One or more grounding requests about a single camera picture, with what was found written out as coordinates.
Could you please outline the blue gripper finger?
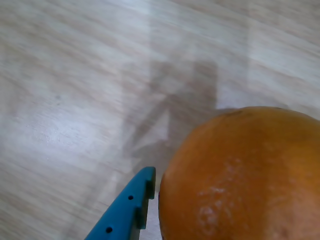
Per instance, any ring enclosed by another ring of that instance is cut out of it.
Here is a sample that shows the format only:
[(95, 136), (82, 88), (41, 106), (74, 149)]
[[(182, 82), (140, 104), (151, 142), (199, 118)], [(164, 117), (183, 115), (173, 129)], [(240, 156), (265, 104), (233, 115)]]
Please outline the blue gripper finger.
[(149, 200), (155, 197), (156, 168), (141, 169), (115, 198), (87, 240), (138, 240), (147, 225)]

